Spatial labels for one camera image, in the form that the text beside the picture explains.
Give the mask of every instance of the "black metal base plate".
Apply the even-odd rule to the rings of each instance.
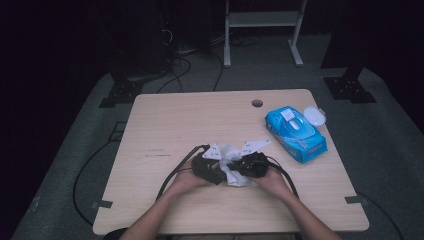
[[[335,100],[350,100],[352,103],[376,103],[370,92],[365,91],[357,79],[325,77],[325,84]]]

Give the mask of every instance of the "person's right hand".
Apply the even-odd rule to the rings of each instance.
[[[273,167],[268,168],[268,171],[264,177],[250,179],[265,189],[267,192],[280,199],[284,198],[285,196],[293,195],[290,188],[287,186],[284,177],[277,169]]]

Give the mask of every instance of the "wipes package lid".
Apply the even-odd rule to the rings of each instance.
[[[266,127],[287,152],[300,163],[306,163],[327,151],[327,142],[315,126],[325,123],[324,114],[308,107],[304,115],[286,106],[269,112]]]

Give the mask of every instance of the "hand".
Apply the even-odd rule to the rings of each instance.
[[[202,178],[196,177],[193,170],[191,169],[191,160],[187,161],[181,168],[180,172],[177,173],[174,181],[165,192],[172,192],[176,195],[189,192],[196,187],[208,185],[208,181]]]
[[[264,177],[250,179],[265,189],[267,192],[280,199],[284,196],[293,195],[290,188],[287,186],[284,177],[277,169],[273,167],[268,168],[268,171]]]

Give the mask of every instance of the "light wood surface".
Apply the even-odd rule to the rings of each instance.
[[[262,107],[252,106],[256,99],[263,102]],[[279,161],[302,202],[323,222],[336,231],[367,229],[362,206],[345,201],[356,194],[325,125],[318,129],[327,139],[328,152],[307,164],[296,162],[266,129],[266,114],[287,105],[301,112],[316,107],[304,89],[138,96],[103,195],[104,201],[113,204],[99,209],[94,232],[102,235],[130,226],[154,203],[165,178],[195,146],[226,143],[241,149],[246,141],[265,139],[272,143],[260,152]],[[288,209],[258,186],[236,188],[221,183],[182,196],[160,232],[298,230]]]

